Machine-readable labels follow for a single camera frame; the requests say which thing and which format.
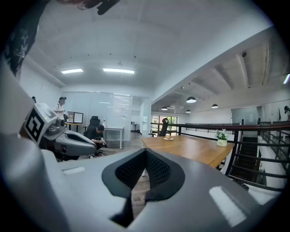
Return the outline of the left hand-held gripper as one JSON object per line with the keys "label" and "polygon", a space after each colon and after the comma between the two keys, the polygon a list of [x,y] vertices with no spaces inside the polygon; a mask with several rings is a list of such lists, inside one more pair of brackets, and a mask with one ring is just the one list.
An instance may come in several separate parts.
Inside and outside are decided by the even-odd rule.
{"label": "left hand-held gripper", "polygon": [[54,144],[55,150],[68,156],[92,155],[96,145],[84,135],[67,130],[61,119],[45,103],[35,103],[24,122],[24,130],[38,145]]}

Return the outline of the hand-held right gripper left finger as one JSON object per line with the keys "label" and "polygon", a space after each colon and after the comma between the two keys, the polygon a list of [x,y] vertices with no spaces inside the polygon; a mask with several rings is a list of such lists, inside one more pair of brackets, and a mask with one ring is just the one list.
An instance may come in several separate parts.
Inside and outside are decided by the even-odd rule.
{"label": "hand-held right gripper left finger", "polygon": [[132,190],[146,164],[146,150],[58,163],[57,193],[70,232],[146,232],[147,215],[133,216]]}

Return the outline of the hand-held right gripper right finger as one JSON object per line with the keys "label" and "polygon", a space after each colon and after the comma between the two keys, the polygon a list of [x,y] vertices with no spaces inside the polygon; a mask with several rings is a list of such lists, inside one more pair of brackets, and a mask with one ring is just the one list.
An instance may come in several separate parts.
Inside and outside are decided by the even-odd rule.
{"label": "hand-held right gripper right finger", "polygon": [[132,232],[251,232],[264,208],[240,185],[211,166],[163,151],[185,173],[171,198],[149,202],[129,225]]}

